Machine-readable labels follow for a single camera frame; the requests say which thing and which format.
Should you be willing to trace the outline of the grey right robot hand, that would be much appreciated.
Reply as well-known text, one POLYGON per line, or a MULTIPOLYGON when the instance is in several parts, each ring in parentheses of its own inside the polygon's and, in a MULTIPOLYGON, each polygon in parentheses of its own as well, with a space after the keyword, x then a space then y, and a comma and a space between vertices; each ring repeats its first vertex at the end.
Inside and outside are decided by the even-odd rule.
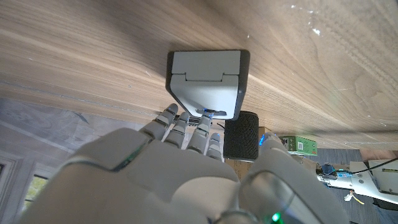
POLYGON ((348 223, 333 194, 273 133, 240 179, 216 157, 205 113, 186 149, 188 114, 169 105, 139 130, 83 145, 50 178, 20 223, 348 223))

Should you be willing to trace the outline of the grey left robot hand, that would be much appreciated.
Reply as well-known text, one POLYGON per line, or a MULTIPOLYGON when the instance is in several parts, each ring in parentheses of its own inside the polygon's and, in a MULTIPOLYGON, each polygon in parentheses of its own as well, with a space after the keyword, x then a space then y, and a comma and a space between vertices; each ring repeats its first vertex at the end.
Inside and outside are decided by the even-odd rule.
POLYGON ((301 155, 293 155, 292 156, 299 164, 303 165, 303 167, 308 170, 312 175, 317 176, 317 169, 319 167, 319 163, 315 162, 311 159, 308 159, 301 155))

